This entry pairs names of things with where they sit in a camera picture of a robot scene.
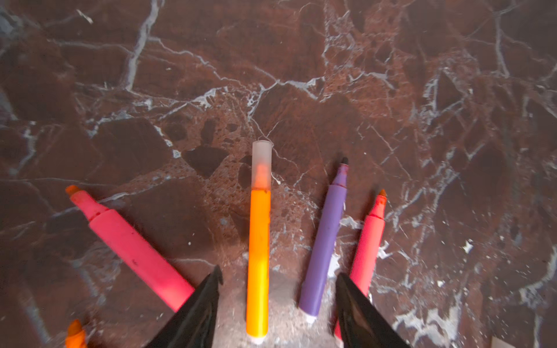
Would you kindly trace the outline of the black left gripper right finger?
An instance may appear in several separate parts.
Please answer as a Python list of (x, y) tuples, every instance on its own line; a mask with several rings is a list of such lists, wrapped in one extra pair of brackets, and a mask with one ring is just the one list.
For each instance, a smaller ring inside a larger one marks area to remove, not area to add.
[(343, 347), (409, 348), (349, 275), (340, 273), (335, 286)]

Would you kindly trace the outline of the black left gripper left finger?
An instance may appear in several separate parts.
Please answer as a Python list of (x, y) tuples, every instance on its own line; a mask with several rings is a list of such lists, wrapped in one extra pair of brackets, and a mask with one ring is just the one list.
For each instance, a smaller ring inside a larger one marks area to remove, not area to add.
[(211, 348), (222, 284), (223, 275), (216, 266), (147, 346)]

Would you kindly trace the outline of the orange highlighter marker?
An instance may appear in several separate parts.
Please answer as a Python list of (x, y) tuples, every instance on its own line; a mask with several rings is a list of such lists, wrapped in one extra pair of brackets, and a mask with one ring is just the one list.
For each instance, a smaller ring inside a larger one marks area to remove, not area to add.
[(269, 141), (252, 144), (246, 331), (255, 345), (268, 333), (272, 147)]

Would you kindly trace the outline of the pink red marker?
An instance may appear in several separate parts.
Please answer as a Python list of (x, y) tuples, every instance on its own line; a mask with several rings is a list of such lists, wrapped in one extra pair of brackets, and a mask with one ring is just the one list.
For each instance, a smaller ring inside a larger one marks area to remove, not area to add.
[(374, 206), (364, 221), (364, 227), (361, 231), (350, 271), (350, 279), (371, 304), (372, 301), (371, 297), (369, 297), (369, 288), (374, 275), (379, 246), (384, 232), (384, 212), (386, 206), (387, 193), (382, 189), (377, 194)]

